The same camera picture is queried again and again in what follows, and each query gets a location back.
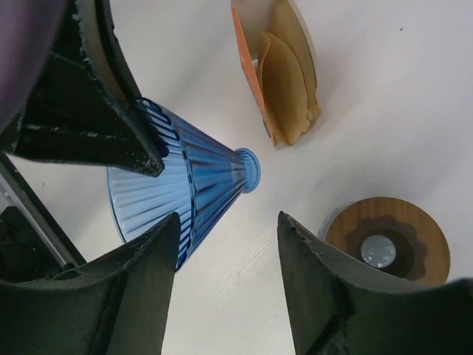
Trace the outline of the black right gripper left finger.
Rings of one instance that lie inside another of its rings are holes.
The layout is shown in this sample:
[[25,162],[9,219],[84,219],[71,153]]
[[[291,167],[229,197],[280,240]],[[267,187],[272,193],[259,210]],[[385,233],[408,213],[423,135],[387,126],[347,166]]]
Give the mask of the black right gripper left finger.
[[173,212],[53,278],[1,282],[1,353],[160,354],[179,237]]

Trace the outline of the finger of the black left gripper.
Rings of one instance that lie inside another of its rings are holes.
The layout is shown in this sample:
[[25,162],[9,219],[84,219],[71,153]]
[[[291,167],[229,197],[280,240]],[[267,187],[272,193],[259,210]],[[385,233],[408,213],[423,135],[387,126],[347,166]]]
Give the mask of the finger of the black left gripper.
[[134,107],[139,97],[110,3],[67,1],[45,68],[14,119],[14,154],[156,177],[165,144]]

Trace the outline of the blue plastic coffee dripper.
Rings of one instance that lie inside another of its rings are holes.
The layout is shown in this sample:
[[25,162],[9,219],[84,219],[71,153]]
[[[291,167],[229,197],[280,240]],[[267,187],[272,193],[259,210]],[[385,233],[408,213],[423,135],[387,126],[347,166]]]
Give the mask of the blue plastic coffee dripper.
[[180,218],[176,267],[180,268],[241,194],[259,184],[251,150],[232,150],[147,98],[135,108],[169,151],[157,177],[109,167],[107,188],[118,233],[126,243],[172,212]]

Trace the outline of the orange coffee filter box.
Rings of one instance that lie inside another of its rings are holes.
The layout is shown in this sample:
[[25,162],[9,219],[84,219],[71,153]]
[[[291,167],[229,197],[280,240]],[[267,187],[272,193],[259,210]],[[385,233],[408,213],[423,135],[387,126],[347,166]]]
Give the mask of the orange coffee filter box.
[[[272,7],[275,1],[232,1],[231,15],[234,23],[234,32],[236,35],[236,42],[239,51],[239,58],[242,66],[242,71],[245,74],[248,85],[253,93],[255,102],[262,115],[263,124],[266,128],[268,137],[272,135],[268,132],[265,123],[265,116],[263,115],[264,104],[262,100],[262,93],[259,88],[256,77],[256,67],[258,64],[258,47],[259,34],[269,28],[270,16]],[[307,35],[310,37],[310,32],[306,26]]]

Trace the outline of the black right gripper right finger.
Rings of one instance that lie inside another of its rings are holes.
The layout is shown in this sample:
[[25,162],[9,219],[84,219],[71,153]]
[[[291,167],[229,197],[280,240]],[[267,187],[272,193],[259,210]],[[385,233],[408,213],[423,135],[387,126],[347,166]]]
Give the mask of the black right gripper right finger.
[[370,268],[289,214],[277,240],[297,354],[470,354],[472,280],[427,286]]

